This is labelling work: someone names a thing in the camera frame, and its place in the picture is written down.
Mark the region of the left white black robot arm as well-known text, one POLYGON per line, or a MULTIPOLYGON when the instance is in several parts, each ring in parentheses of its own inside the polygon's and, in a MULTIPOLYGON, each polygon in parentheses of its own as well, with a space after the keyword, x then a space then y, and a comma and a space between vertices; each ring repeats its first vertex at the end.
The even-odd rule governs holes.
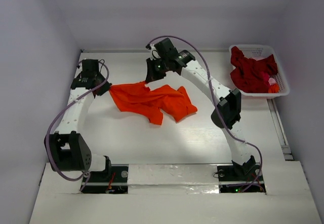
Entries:
POLYGON ((52 170, 68 181, 78 180, 66 176, 68 171, 80 171, 81 177, 95 175, 101 181, 112 175, 109 157, 93 154, 80 132, 94 99, 111 87, 109 71, 103 75, 102 68, 107 68, 103 59, 78 62, 67 106, 54 118, 44 139, 52 170))

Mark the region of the orange t shirt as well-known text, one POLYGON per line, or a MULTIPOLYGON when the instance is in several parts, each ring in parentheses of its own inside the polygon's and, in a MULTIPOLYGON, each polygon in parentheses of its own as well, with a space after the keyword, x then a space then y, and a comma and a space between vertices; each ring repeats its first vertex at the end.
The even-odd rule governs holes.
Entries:
POLYGON ((174 89, 166 84, 151 90, 142 81, 112 85, 109 93, 120 111, 140 114, 155 125, 162 125, 164 112, 176 122, 197 112, 183 86, 174 89))

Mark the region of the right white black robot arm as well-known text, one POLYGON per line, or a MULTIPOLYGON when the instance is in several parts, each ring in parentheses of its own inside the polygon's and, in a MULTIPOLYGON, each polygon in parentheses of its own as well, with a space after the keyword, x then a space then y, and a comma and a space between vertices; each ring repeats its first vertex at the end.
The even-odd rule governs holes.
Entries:
POLYGON ((152 39, 146 48, 150 51, 150 57, 146 59, 147 83, 163 79, 167 72, 176 72, 193 83, 212 102, 214 111, 211 119, 226 137, 232 162, 218 168, 218 177, 227 182, 248 181, 257 165, 240 125, 240 91, 222 85, 211 76, 207 65, 201 66, 191 52, 177 50, 167 36, 152 39))

